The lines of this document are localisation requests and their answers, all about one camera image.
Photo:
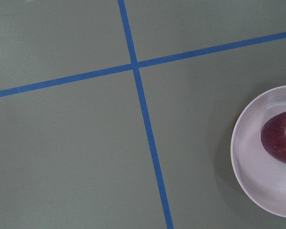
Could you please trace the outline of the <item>red apple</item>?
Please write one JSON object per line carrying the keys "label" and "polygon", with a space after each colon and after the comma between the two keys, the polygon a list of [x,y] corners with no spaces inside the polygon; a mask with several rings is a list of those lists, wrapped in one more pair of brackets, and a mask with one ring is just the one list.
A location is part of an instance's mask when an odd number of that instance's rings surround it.
{"label": "red apple", "polygon": [[272,117],[264,124],[260,139],[268,154],[286,164],[286,112]]}

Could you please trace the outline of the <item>pink plate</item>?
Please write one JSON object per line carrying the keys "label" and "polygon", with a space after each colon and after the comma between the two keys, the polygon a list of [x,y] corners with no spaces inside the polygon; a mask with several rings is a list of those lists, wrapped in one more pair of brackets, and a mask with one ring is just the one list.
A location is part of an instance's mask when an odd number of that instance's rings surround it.
{"label": "pink plate", "polygon": [[231,138],[231,163],[247,196],[262,209],[286,218],[286,164],[262,146],[263,125],[286,111],[286,85],[270,89],[240,114]]}

